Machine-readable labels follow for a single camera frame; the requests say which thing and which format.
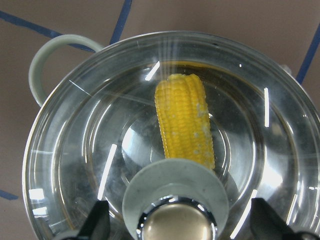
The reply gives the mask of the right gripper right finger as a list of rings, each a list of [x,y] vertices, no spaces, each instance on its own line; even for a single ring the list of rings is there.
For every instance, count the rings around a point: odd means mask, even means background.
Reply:
[[[250,209],[250,230],[255,240],[284,240],[294,231],[263,199],[252,198]]]

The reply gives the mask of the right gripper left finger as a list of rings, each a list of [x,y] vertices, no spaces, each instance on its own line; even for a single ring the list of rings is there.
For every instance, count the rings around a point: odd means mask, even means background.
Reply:
[[[98,200],[77,234],[78,240],[107,240],[111,233],[109,202]]]

